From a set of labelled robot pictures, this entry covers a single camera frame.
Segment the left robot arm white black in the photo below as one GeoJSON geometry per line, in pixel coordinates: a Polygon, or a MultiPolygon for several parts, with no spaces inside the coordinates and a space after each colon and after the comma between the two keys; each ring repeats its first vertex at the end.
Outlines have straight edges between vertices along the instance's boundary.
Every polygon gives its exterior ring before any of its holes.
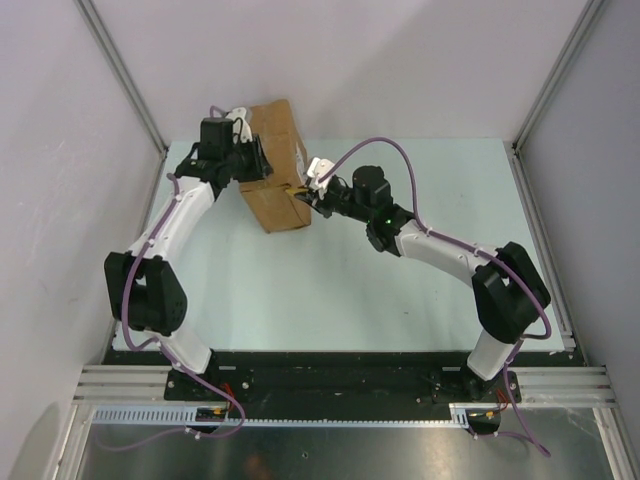
{"type": "Polygon", "coordinates": [[[219,392],[221,376],[208,367],[211,349],[187,324],[188,300],[172,263],[231,182],[272,174],[249,115],[237,107],[201,121],[199,140],[167,176],[169,196],[159,214],[125,252],[112,252],[104,262],[112,315],[127,347],[157,347],[175,368],[189,372],[185,385],[202,400],[219,392]]]}

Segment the brown cardboard express box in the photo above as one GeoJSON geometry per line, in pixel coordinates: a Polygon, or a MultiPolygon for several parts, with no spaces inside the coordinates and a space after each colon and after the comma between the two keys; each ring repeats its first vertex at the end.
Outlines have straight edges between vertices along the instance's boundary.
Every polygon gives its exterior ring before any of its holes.
{"type": "Polygon", "coordinates": [[[291,104],[279,99],[250,111],[252,133],[259,137],[273,173],[264,180],[242,183],[240,193],[266,232],[305,228],[311,224],[311,208],[287,192],[304,184],[309,166],[291,104]]]}

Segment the yellow utility knife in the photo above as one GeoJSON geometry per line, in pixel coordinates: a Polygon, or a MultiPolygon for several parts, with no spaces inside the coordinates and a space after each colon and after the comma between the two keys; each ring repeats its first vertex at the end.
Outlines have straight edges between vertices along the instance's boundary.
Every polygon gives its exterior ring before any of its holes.
{"type": "Polygon", "coordinates": [[[306,187],[290,187],[285,192],[291,196],[304,195],[308,192],[308,189],[306,187]]]}

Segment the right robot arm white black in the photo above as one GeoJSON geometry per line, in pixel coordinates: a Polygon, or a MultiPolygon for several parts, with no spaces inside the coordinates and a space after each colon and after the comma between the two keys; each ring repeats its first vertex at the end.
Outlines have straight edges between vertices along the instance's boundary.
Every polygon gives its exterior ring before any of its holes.
{"type": "Polygon", "coordinates": [[[326,218],[339,214],[364,223],[375,250],[426,263],[471,288],[482,330],[448,390],[486,400],[527,339],[529,326],[548,319],[551,296],[526,249],[515,242],[501,248],[476,246],[422,226],[416,213],[393,200],[382,168],[360,167],[346,183],[336,175],[322,179],[331,166],[315,160],[306,184],[289,189],[289,195],[326,218]]]}

